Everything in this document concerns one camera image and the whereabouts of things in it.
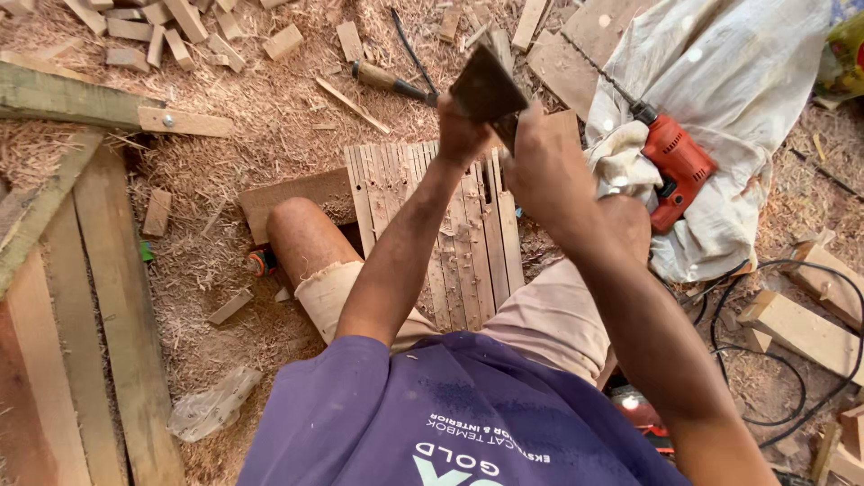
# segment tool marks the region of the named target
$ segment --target slatted wooden panel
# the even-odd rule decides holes
[[[437,153],[437,141],[345,148],[366,257]],[[493,174],[499,170],[497,151],[490,150],[485,159],[474,163],[456,187],[418,302],[443,332],[479,330],[524,284],[512,195],[501,190],[500,176]],[[500,208],[510,213],[501,214]]]

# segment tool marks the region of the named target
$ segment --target left hand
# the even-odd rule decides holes
[[[489,124],[475,124],[461,114],[450,93],[438,97],[438,126],[441,132],[438,158],[463,170],[485,149],[492,136]]]

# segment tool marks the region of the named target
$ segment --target leg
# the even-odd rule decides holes
[[[623,195],[604,197],[599,204],[607,224],[633,256],[647,261],[651,222],[645,207]],[[609,349],[594,300],[567,259],[514,292],[480,332],[528,359],[578,374],[590,383],[600,376]]]
[[[295,297],[329,344],[363,259],[321,208],[306,198],[292,197],[273,208],[267,235]],[[414,309],[391,350],[403,351],[430,334],[437,334],[435,327]]]

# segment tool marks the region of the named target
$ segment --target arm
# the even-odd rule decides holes
[[[669,428],[678,468],[698,485],[777,484],[683,310],[604,226],[578,142],[548,136],[542,114],[534,105],[519,119],[510,189],[579,269],[627,378]]]
[[[474,125],[457,114],[446,94],[438,99],[438,115],[438,156],[375,243],[342,308],[336,337],[368,336],[390,347],[420,295],[456,184],[491,134],[487,125]]]

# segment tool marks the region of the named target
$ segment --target beige shorts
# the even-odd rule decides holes
[[[297,286],[295,296],[324,342],[329,344],[348,292],[363,263],[335,263]],[[564,259],[518,289],[479,331],[550,368],[577,374],[594,384],[609,349],[609,336],[594,300],[575,265]],[[405,351],[417,341],[441,334],[417,309],[396,336],[391,350]]]

